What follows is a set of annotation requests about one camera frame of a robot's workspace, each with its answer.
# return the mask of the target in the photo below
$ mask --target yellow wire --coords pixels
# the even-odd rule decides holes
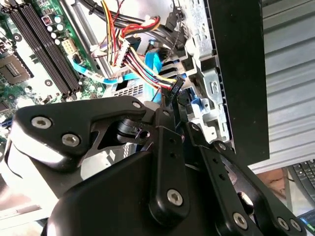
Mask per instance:
[[[111,54],[112,54],[112,35],[111,35],[111,28],[108,16],[108,8],[104,0],[101,1],[104,14],[106,16],[106,24],[107,24],[107,37],[108,37],[108,45],[107,45],[107,54],[108,54],[108,62],[110,62]]]
[[[137,75],[139,78],[143,79],[148,85],[150,85],[152,88],[157,89],[157,87],[153,86],[152,84],[150,84],[146,79],[144,79],[138,72],[136,72],[134,69],[132,69],[132,67],[130,65],[128,65],[127,63],[125,63],[125,65],[129,68],[129,70],[132,71],[132,73],[134,73],[135,75]]]
[[[138,54],[136,53],[136,51],[133,49],[133,47],[129,47],[131,49],[131,51],[133,52],[133,55],[135,56],[135,58],[137,59],[137,61],[149,72],[151,72],[154,76],[156,76],[157,78],[159,78],[160,80],[164,80],[164,81],[168,81],[168,82],[176,82],[175,79],[168,79],[168,78],[164,78],[160,75],[158,75],[157,73],[155,73],[152,69],[150,69],[142,60],[141,58],[138,56]]]
[[[133,66],[133,68],[135,68],[137,71],[138,71],[138,73],[142,76],[142,78],[144,79],[144,80],[146,80],[149,84],[151,84],[152,86],[154,86],[154,87],[157,87],[149,78],[148,79],[146,79],[147,78],[147,76],[141,71],[141,69],[139,69],[139,65],[137,65],[137,64],[131,64],[132,66]]]

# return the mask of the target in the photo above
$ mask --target motherboard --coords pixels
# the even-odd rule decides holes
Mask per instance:
[[[17,109],[102,97],[106,86],[75,71],[91,62],[57,0],[33,0],[0,15],[0,143]]]

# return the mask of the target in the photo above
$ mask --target red wire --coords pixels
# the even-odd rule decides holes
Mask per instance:
[[[117,13],[116,13],[116,16],[115,16],[115,18],[114,18],[114,20],[113,20],[113,23],[114,23],[115,20],[117,19],[118,15],[119,15],[120,8],[122,7],[124,1],[125,1],[125,0],[122,0],[122,2],[119,4],[118,10],[117,10]]]
[[[116,36],[115,36],[114,22],[113,22],[112,15],[110,14],[108,9],[107,9],[107,13],[108,13],[109,24],[110,24],[110,28],[112,32],[113,41],[114,41],[114,59],[115,59],[116,58]]]
[[[141,66],[138,64],[138,62],[136,62],[136,60],[131,55],[128,55],[128,58],[134,62],[134,64],[138,67],[138,69],[140,69],[143,72],[143,74],[146,74],[146,72],[141,68]],[[168,86],[158,84],[157,82],[151,80],[149,77],[148,77],[148,79],[157,87],[162,87],[162,88],[165,88],[165,89],[168,89],[168,90],[171,89]]]
[[[159,20],[160,20],[160,17],[157,16],[156,19],[155,19],[155,21],[154,21],[152,24],[147,25],[147,26],[141,26],[141,25],[138,25],[138,24],[130,24],[130,25],[128,25],[126,28],[123,28],[123,29],[122,29],[122,38],[125,37],[126,31],[129,30],[129,29],[132,29],[132,30],[147,29],[147,28],[150,28],[150,27],[156,25],[156,24],[159,22]]]

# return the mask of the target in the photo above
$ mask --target metal panel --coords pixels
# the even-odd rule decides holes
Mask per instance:
[[[263,8],[270,159],[255,173],[315,158],[315,0]]]

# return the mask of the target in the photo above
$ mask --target keyboard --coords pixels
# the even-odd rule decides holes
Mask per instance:
[[[297,187],[315,207],[315,159],[292,165],[288,170]]]

